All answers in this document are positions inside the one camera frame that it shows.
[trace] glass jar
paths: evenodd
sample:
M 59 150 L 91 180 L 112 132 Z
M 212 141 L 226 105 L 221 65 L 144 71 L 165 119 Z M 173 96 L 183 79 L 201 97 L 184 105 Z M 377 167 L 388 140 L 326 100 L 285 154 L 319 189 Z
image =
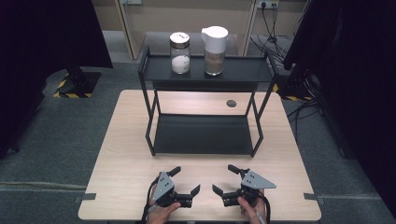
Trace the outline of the glass jar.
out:
M 184 74 L 190 71 L 190 37 L 181 32 L 170 36 L 172 71 Z

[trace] shelf top tier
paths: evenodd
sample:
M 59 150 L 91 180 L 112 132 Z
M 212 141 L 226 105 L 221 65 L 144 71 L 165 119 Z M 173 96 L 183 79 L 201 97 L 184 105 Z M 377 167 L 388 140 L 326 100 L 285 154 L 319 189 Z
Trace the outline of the shelf top tier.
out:
M 205 72 L 203 56 L 191 56 L 190 71 L 186 74 L 172 72 L 170 56 L 148 55 L 144 79 L 153 82 L 271 82 L 272 74 L 264 58 L 226 57 L 224 69 L 217 76 Z

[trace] lower shelf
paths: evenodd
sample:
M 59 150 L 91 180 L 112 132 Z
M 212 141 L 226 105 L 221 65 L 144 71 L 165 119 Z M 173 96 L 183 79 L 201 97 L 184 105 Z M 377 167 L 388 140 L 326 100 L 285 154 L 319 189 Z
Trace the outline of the lower shelf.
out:
M 250 155 L 245 116 L 162 114 L 154 141 L 156 153 Z

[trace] gripper jaw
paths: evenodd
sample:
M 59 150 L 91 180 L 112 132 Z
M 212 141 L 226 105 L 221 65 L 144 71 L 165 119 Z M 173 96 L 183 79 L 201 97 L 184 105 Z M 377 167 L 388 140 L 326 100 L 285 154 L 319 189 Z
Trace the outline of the gripper jaw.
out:
M 180 172 L 180 166 L 170 172 L 160 172 L 157 188 L 154 191 L 152 200 L 161 207 L 167 207 L 172 203 L 181 203 L 181 207 L 191 207 L 192 198 L 195 197 L 201 188 L 198 185 L 190 194 L 178 194 L 175 192 L 175 183 L 169 176 L 174 176 Z
M 276 185 L 264 177 L 252 172 L 250 169 L 239 169 L 231 164 L 228 169 L 236 175 L 241 175 L 241 188 L 235 192 L 224 193 L 219 187 L 212 185 L 213 191 L 221 197 L 224 206 L 239 205 L 238 197 L 243 197 L 251 206 L 255 206 L 259 197 L 259 189 L 274 189 Z

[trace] jar lid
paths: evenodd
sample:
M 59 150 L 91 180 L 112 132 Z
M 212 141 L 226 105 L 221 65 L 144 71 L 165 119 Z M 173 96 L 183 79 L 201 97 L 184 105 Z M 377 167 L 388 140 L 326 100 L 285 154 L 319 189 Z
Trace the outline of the jar lid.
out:
M 190 36 L 182 32 L 173 33 L 170 36 L 170 42 L 172 48 L 184 49 L 190 45 Z

